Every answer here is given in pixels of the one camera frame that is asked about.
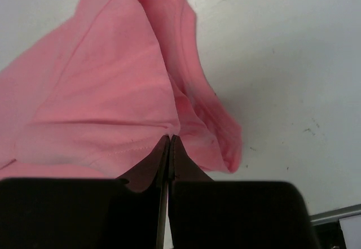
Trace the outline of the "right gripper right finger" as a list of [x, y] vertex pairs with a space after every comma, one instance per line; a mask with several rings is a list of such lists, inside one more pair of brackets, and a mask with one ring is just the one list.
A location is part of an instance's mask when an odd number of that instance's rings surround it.
[[170, 142], [168, 177], [172, 181], [213, 181], [188, 156], [179, 136], [173, 136]]

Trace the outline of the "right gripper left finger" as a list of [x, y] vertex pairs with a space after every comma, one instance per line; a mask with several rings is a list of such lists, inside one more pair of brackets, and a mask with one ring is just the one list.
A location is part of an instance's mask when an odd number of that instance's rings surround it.
[[134, 193], [146, 191], [152, 184], [162, 187], [163, 175], [168, 161], [169, 136], [162, 136], [153, 150], [138, 164], [116, 178]]

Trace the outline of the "pink t shirt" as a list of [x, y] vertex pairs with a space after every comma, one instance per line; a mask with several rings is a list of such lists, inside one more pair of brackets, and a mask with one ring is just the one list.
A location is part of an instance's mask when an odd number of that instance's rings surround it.
[[2, 178], [118, 177], [174, 135], [203, 170], [237, 171], [187, 0], [80, 0], [1, 72]]

